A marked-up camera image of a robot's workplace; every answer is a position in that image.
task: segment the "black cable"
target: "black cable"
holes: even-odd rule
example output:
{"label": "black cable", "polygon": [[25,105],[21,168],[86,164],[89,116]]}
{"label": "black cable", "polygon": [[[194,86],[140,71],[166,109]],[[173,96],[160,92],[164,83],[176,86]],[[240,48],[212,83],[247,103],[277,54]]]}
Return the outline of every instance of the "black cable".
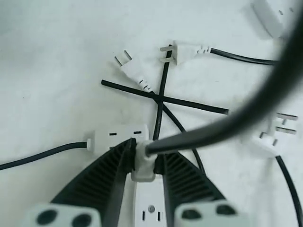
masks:
{"label": "black cable", "polygon": [[264,60],[264,59],[244,57],[244,56],[236,55],[233,53],[221,51],[221,50],[218,50],[215,48],[212,48],[210,50],[210,53],[213,53],[213,54],[225,57],[225,58],[229,58],[229,59],[234,59],[234,60],[244,61],[244,62],[254,63],[254,64],[260,64],[260,65],[275,65],[278,62],[275,60]]}
{"label": "black cable", "polygon": [[303,14],[300,15],[281,60],[259,92],[238,112],[205,127],[156,140],[146,147],[147,154],[198,148],[235,136],[261,120],[298,84],[303,67]]}
{"label": "black cable", "polygon": [[[172,51],[167,51],[166,58],[171,57]],[[159,96],[162,98],[164,96],[164,90],[165,90],[165,84],[167,79],[167,73],[169,71],[169,62],[164,63],[163,73],[162,73],[162,79],[160,83],[160,89],[159,89]],[[157,117],[156,117],[156,123],[155,123],[155,129],[153,132],[152,140],[159,139],[160,135],[160,128],[161,128],[161,121],[162,121],[162,112],[163,112],[163,101],[160,100],[158,102],[158,108],[157,108]]]}
{"label": "black cable", "polygon": [[[179,120],[175,117],[175,115],[169,110],[169,108],[166,106],[166,105],[163,105],[163,111],[164,113],[167,114],[167,116],[174,122],[174,124],[178,127],[178,129],[181,131],[181,132],[185,132],[185,128],[181,125],[181,123],[179,122]],[[198,151],[196,148],[192,149],[193,153],[194,153],[194,156],[196,158],[196,161],[197,161],[197,164],[198,164],[198,167],[199,169],[201,170],[201,172],[203,174],[205,174],[205,169],[204,169],[204,166],[202,164],[202,160],[198,154]]]}
{"label": "black cable", "polygon": [[190,102],[190,101],[185,101],[182,99],[176,99],[176,98],[171,98],[171,97],[166,97],[164,96],[163,98],[160,98],[159,95],[157,94],[152,94],[152,93],[147,93],[144,91],[140,91],[138,89],[134,89],[131,87],[126,87],[120,84],[115,84],[106,80],[102,80],[101,84],[107,87],[111,87],[117,90],[121,90],[121,91],[125,91],[128,93],[132,93],[135,95],[139,95],[139,96],[143,96],[146,98],[152,98],[154,100],[160,101],[163,100],[163,102],[167,102],[167,103],[173,103],[173,104],[177,104],[177,105],[183,105],[183,106],[187,106],[187,107],[192,107],[195,109],[200,109],[200,110],[205,110],[205,111],[210,111],[213,113],[220,113],[220,114],[228,114],[228,109],[224,109],[224,108],[220,108],[220,107],[216,107],[216,106],[211,106],[211,105],[205,105],[205,104],[201,104],[201,103],[195,103],[195,102]]}
{"label": "black cable", "polygon": [[[166,58],[171,57],[171,52],[168,51],[166,54]],[[159,96],[163,97],[164,96],[164,89],[165,89],[165,84],[166,84],[166,78],[167,78],[167,73],[168,73],[168,68],[169,68],[169,62],[166,62],[164,64],[164,69],[163,69],[163,74],[162,74],[162,79],[161,79],[161,84],[160,84],[160,91],[159,91]],[[175,117],[175,115],[169,110],[168,107],[166,107],[162,101],[157,101],[154,99],[154,101],[158,104],[158,109],[157,109],[157,118],[156,118],[156,124],[155,124],[155,130],[153,134],[153,140],[157,140],[159,138],[160,134],[160,127],[161,127],[161,119],[162,119],[162,111],[164,111],[167,116],[174,122],[174,124],[179,128],[181,132],[184,132],[185,129],[179,122],[179,120]],[[205,169],[202,164],[202,160],[198,154],[197,149],[192,149],[193,154],[196,158],[197,164],[199,169],[203,174],[205,174]]]}
{"label": "black cable", "polygon": [[45,158],[45,157],[48,157],[48,156],[51,156],[51,155],[54,155],[54,154],[57,154],[57,153],[60,153],[60,152],[65,151],[65,150],[75,149],[75,148],[86,148],[86,142],[77,142],[77,143],[65,144],[65,145],[59,146],[57,148],[47,150],[47,151],[42,152],[40,154],[36,154],[36,155],[30,156],[30,157],[26,157],[26,158],[23,158],[23,159],[20,159],[20,160],[17,160],[17,161],[8,162],[8,163],[0,165],[0,170],[9,169],[9,168],[12,168],[12,167],[24,165],[24,164],[34,162],[34,161],[37,161],[39,159],[42,159],[42,158]]}
{"label": "black cable", "polygon": [[292,181],[292,178],[291,178],[291,176],[290,176],[290,174],[289,174],[281,156],[276,156],[276,160],[277,160],[277,162],[278,162],[278,164],[279,164],[279,166],[282,170],[282,173],[283,173],[284,178],[286,180],[287,186],[289,188],[289,192],[292,196],[293,203],[294,203],[294,209],[295,209],[295,213],[296,213],[296,216],[297,216],[299,227],[303,227],[302,207],[301,207],[300,200],[299,200],[297,191],[295,189],[294,183]]}

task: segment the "power strip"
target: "power strip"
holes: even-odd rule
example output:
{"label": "power strip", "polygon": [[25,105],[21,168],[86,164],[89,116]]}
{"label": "power strip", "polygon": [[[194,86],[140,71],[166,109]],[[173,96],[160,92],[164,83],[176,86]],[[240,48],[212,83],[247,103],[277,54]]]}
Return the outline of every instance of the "power strip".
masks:
{"label": "power strip", "polygon": [[153,182],[137,183],[134,196],[134,227],[166,227],[162,175]]}
{"label": "power strip", "polygon": [[255,0],[252,7],[273,38],[287,38],[300,14],[301,2],[301,0]]}
{"label": "power strip", "polygon": [[94,138],[88,141],[88,150],[96,155],[115,147],[119,143],[135,138],[137,142],[149,140],[149,131],[146,124],[113,125],[110,128],[95,130]]}

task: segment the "plug prong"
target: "plug prong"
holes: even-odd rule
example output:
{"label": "plug prong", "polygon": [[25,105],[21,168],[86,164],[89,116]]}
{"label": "plug prong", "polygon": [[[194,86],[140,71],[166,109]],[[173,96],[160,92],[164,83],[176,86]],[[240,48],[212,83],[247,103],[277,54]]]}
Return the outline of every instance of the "plug prong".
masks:
{"label": "plug prong", "polygon": [[282,127],[276,127],[276,131],[289,133],[289,134],[293,134],[293,135],[295,135],[297,133],[296,130],[288,129],[288,128],[282,128]]}
{"label": "plug prong", "polygon": [[165,46],[160,48],[160,51],[173,51],[173,50],[174,50],[174,46]]}
{"label": "plug prong", "polygon": [[118,62],[118,64],[120,65],[120,66],[122,66],[122,64],[121,64],[121,62],[118,60],[118,58],[115,56],[115,60]]}
{"label": "plug prong", "polygon": [[282,119],[287,119],[287,120],[292,120],[292,121],[298,120],[298,116],[289,115],[289,114],[285,114],[285,113],[277,113],[276,117],[282,118]]}
{"label": "plug prong", "polygon": [[161,58],[160,61],[161,62],[173,62],[175,59],[173,57],[170,57],[170,58]]}
{"label": "plug prong", "polygon": [[124,50],[124,53],[126,54],[129,60],[132,60],[132,57],[129,55],[129,53],[126,50]]}

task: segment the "white tabletop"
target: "white tabletop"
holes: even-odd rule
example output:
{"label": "white tabletop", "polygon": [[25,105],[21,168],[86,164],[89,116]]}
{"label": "white tabletop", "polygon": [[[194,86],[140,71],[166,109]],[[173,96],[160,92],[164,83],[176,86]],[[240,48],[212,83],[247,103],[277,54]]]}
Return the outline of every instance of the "white tabletop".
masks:
{"label": "white tabletop", "polygon": [[[0,1],[0,162],[83,141],[90,131],[112,124],[145,123],[152,134],[156,104],[102,87],[99,81],[137,88],[114,61],[127,49],[143,60],[157,92],[163,68],[159,58],[165,56],[159,48],[174,39],[264,59],[278,59],[281,49],[257,26],[248,0]],[[171,65],[165,94],[234,110],[271,69],[205,55]],[[224,117],[167,106],[187,130]],[[300,117],[301,106],[298,90],[283,111]],[[160,137],[176,133],[163,116]],[[301,197],[302,147],[298,140],[283,156]],[[257,226],[297,225],[275,160],[253,157],[238,138],[198,151],[209,178]],[[190,152],[185,155],[194,160]],[[0,171],[0,226],[16,226],[26,209],[50,201],[92,158],[84,150],[70,150]],[[123,205],[121,215],[130,222],[131,209]]]}

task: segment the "white connector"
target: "white connector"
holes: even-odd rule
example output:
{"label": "white connector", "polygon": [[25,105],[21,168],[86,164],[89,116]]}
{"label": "white connector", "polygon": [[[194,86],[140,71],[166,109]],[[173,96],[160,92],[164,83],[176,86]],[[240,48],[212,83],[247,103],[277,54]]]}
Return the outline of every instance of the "white connector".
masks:
{"label": "white connector", "polygon": [[147,84],[146,80],[144,79],[144,70],[140,59],[133,59],[126,50],[124,50],[124,53],[129,59],[129,61],[125,64],[122,64],[119,59],[115,57],[116,61],[121,66],[121,70],[129,79],[138,84],[143,91],[151,92],[152,88]]}
{"label": "white connector", "polygon": [[132,181],[135,182],[152,182],[156,175],[153,172],[155,161],[158,155],[147,156],[145,148],[152,140],[146,140],[137,143],[136,156],[134,158],[134,171],[132,171]]}
{"label": "white connector", "polygon": [[287,152],[287,146],[298,132],[298,117],[284,113],[271,116],[261,130],[254,130],[248,141],[250,150],[263,158],[273,158]]}
{"label": "white connector", "polygon": [[177,65],[184,63],[188,60],[195,58],[200,54],[210,53],[211,48],[209,46],[199,44],[189,44],[180,41],[173,41],[172,46],[162,47],[161,51],[172,51],[172,57],[162,58],[161,62],[175,62]]}

